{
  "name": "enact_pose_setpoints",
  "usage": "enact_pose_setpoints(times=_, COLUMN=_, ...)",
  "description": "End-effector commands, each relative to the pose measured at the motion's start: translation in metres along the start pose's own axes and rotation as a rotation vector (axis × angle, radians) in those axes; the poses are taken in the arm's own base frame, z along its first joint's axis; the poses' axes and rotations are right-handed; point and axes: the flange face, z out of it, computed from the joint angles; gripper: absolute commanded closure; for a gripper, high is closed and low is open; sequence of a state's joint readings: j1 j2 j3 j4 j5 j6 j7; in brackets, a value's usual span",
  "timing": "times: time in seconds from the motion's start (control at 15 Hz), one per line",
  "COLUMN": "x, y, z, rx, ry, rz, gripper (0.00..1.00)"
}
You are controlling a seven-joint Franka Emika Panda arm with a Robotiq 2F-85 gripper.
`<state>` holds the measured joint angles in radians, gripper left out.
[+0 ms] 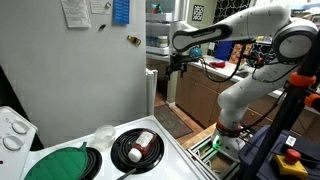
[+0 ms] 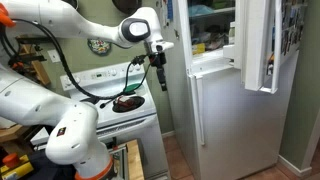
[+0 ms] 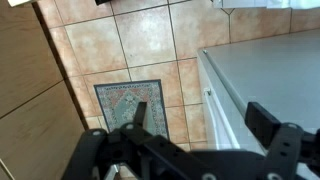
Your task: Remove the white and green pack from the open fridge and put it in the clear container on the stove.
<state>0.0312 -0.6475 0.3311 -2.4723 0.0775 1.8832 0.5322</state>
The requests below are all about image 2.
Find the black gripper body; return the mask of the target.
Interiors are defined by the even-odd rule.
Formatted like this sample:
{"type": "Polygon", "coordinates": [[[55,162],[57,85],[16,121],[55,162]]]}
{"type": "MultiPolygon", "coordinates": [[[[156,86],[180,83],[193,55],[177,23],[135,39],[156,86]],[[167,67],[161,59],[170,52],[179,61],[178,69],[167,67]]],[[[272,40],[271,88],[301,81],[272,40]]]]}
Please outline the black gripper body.
{"type": "Polygon", "coordinates": [[[149,62],[152,67],[156,68],[157,76],[160,78],[165,77],[165,71],[163,65],[166,63],[166,57],[164,52],[150,53],[148,55],[149,62]]]}

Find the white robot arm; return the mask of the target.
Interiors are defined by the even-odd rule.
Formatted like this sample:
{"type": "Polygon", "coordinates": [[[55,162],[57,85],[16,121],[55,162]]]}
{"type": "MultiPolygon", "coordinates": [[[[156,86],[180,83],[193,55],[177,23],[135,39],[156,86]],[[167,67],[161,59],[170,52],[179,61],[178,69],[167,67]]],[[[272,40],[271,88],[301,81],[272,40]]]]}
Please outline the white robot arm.
{"type": "Polygon", "coordinates": [[[8,38],[23,34],[45,35],[52,43],[59,38],[100,39],[121,48],[144,42],[152,58],[173,46],[163,39],[156,11],[140,7],[110,27],[87,20],[63,0],[1,0],[1,40],[7,53],[1,61],[1,116],[24,126],[51,126],[46,156],[55,164],[74,166],[76,180],[111,180],[116,176],[113,160],[96,135],[93,103],[56,94],[9,67],[19,55],[8,38]]]}

